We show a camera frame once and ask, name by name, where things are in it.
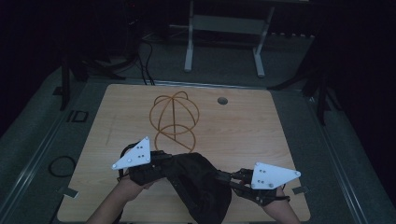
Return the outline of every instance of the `black wire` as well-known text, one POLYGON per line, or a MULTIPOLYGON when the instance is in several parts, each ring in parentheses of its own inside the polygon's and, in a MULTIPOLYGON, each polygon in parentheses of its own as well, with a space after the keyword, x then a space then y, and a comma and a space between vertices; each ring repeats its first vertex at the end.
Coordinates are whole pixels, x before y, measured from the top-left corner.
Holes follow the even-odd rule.
POLYGON ((76 169, 76 162, 75 162, 75 160, 74 160, 73 158, 71 158, 71 157, 69 157, 69 156, 61 156, 61 157, 56 158, 55 160, 53 160, 53 161, 49 164, 49 167, 48 167, 49 173, 50 173, 51 175, 53 175, 53 176, 56 176, 56 177, 68 177, 68 176, 72 176, 75 169, 76 169), (61 160, 61 159, 68 159, 68 160, 70 160, 70 161, 73 163, 73 171, 72 171, 70 174, 67 174, 67 175, 57 175, 57 174, 55 174, 55 173, 52 171, 52 165, 53 165, 56 161, 59 161, 59 160, 61 160))
POLYGON ((148 78, 150 84, 152 86, 155 86, 155 82, 154 79, 152 78, 152 76, 149 73, 149 59, 151 58, 151 54, 152 54, 152 46, 149 42, 142 40, 143 43, 147 44, 150 46, 150 52, 148 54, 148 58, 146 59, 145 65, 143 65, 143 60, 142 57, 140 57, 140 54, 137 54, 137 60, 139 61, 140 64, 140 72, 142 75, 142 79, 145 82, 145 85, 148 85, 147 81, 146 81, 146 77, 148 78))
POLYGON ((137 60, 140 63, 140 72, 142 73, 142 79, 145 82, 145 85, 148 85, 148 83, 146 81, 146 78, 145 78, 145 72, 144 72, 144 66, 143 66, 143 63, 142 63, 142 58, 140 58, 139 54, 137 54, 137 60))
POLYGON ((146 74, 148 75, 148 79, 149 79, 151 85, 155 86, 154 80, 152 79, 151 75, 149 74, 149 59, 151 58, 151 54, 152 54, 152 45, 148 41, 145 41, 145 40, 142 40, 142 42, 147 44, 150 48, 149 54, 148 54, 148 59, 146 60, 145 70, 146 70, 146 74))

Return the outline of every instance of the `white metal frame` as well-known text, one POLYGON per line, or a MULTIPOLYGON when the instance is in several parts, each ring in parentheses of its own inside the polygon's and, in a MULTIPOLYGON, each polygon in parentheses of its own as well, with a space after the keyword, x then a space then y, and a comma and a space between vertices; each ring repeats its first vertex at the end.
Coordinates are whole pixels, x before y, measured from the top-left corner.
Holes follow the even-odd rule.
POLYGON ((260 42, 257 47, 253 48, 253 57, 256 64, 258 77, 264 77, 264 68, 262 66, 262 45, 267 36, 269 24, 274 15, 274 7, 271 7, 266 20, 251 20, 240 18, 214 17, 206 15, 194 15, 193 0, 190 0, 190 18, 189 18, 189 43, 187 46, 186 62, 184 71, 190 72, 192 68, 193 54, 193 31, 207 30, 217 32, 230 32, 238 34, 259 35, 260 42))

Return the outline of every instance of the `gray floor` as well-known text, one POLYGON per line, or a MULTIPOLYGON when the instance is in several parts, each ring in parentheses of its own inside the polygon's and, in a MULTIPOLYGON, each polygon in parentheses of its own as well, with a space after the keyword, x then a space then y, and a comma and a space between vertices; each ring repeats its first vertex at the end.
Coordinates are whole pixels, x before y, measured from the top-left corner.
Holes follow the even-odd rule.
MULTIPOLYGON (((262 61, 266 77, 258 78, 252 52, 246 46, 214 48, 198 44, 192 71, 183 71, 186 46, 180 41, 154 41, 148 69, 157 85, 223 85, 265 89, 292 77, 312 39, 271 35, 265 41, 262 61)), ((140 54, 145 61, 149 46, 140 54)), ((60 111, 60 96, 52 95, 61 84, 60 70, 43 83, 19 118, 0 140, 0 223, 59 223, 56 211, 70 177, 55 177, 48 171, 60 156, 76 161, 84 146, 106 87, 111 83, 143 84, 140 70, 132 66, 115 81, 92 74, 87 83, 72 79, 72 100, 60 111), (71 111, 89 112, 86 122, 68 122, 71 111)), ((396 211, 375 176, 353 128, 342 111, 330 105, 326 126, 315 116, 315 97, 300 93, 304 82, 283 91, 272 91, 296 169, 311 212, 306 223, 394 223, 396 211)), ((53 165, 68 174, 66 160, 53 165)))

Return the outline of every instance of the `dark background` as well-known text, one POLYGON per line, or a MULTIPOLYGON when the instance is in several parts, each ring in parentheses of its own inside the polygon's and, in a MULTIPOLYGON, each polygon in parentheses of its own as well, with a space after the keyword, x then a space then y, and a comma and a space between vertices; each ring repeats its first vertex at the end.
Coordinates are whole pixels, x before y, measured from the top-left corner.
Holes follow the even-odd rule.
MULTIPOLYGON (((315 59, 315 66, 331 68, 329 87, 395 203, 395 3, 311 3, 315 4, 278 4, 270 31, 316 36, 307 57, 315 59), (345 7, 334 6, 340 3, 345 7)), ((87 75, 79 54, 102 61, 112 54, 133 57, 145 25, 166 38, 169 23, 187 24, 188 6, 183 0, 127 1, 126 7, 122 1, 106 0, 1 0, 0 134, 61 65, 63 54, 72 55, 72 69, 83 81, 87 75)), ((228 8, 216 10, 227 13, 228 8)))

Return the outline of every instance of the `wooden tabletop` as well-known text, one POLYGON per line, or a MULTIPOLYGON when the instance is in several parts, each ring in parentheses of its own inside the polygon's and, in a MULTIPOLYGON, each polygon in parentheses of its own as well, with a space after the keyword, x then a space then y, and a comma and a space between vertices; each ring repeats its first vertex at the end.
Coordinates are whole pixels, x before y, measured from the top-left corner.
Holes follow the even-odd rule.
MULTIPOLYGON (((167 101, 158 103, 151 112, 152 123, 158 126, 163 112, 160 126, 172 124, 173 111, 176 123, 188 128, 194 126, 194 119, 198 119, 191 132, 184 132, 185 128, 181 126, 175 130, 165 130, 182 133, 177 136, 177 141, 186 147, 194 145, 195 135, 193 151, 205 156, 216 168, 236 172, 240 168, 253 169, 255 162, 261 161, 295 170, 269 91, 114 84, 106 90, 69 185, 70 189, 78 191, 78 196, 75 199, 64 197, 58 212, 59 220, 73 222, 88 219, 117 184, 118 172, 113 171, 111 165, 119 159, 126 146, 148 136, 151 150, 155 150, 157 130, 151 125, 150 109, 158 96, 163 95, 159 99, 165 99, 180 91, 186 92, 189 100, 184 99, 184 92, 179 93, 179 101, 175 106, 170 103, 164 112, 167 101), (228 103, 219 104, 220 97, 228 103)), ((156 142, 158 148, 166 153, 189 152, 163 134, 158 135, 156 142)), ((300 181, 295 179, 286 185, 285 192, 291 197, 290 204, 297 216, 305 221, 310 218, 305 197, 292 192, 300 186, 300 181)), ((122 220, 193 222, 166 179, 144 190, 136 200, 128 203, 122 220)), ((224 222, 267 220, 272 219, 257 204, 233 193, 224 222)))

